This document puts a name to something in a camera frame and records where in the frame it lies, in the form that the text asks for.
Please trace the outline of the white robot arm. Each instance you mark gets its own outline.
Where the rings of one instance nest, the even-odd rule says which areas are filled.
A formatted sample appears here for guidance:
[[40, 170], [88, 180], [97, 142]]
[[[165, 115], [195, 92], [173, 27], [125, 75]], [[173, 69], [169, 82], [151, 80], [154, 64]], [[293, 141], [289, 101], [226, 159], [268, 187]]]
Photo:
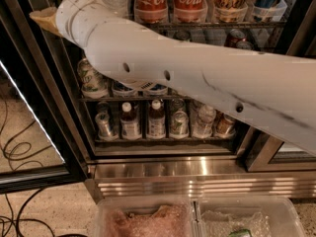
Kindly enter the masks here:
[[30, 16], [109, 78], [165, 85], [316, 154], [315, 59], [169, 39], [102, 0], [63, 0]]

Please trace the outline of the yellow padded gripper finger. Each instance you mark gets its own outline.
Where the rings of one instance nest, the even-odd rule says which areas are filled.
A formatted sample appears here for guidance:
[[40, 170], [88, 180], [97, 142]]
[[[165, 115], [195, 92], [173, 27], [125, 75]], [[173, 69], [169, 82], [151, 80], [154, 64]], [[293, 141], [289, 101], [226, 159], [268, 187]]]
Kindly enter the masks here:
[[56, 25], [56, 7], [48, 7], [40, 11], [32, 11], [30, 13], [30, 18], [35, 21], [42, 29], [60, 37]]

